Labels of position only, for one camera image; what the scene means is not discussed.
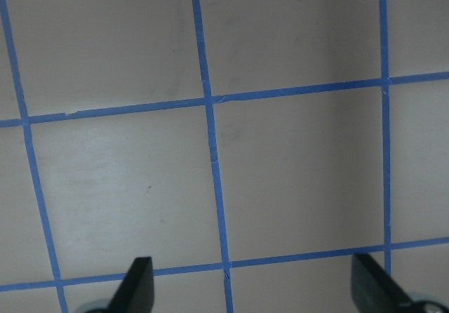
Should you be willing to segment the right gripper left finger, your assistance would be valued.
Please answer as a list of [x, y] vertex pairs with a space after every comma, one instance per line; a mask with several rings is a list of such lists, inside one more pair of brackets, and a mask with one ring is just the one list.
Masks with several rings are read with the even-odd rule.
[[134, 259], [106, 312], [150, 313], [154, 306], [154, 275], [151, 257]]

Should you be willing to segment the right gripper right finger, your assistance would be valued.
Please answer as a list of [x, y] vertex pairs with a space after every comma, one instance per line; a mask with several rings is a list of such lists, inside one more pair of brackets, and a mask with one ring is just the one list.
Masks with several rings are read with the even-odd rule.
[[369, 254], [351, 257], [351, 298], [358, 312], [416, 312], [415, 303]]

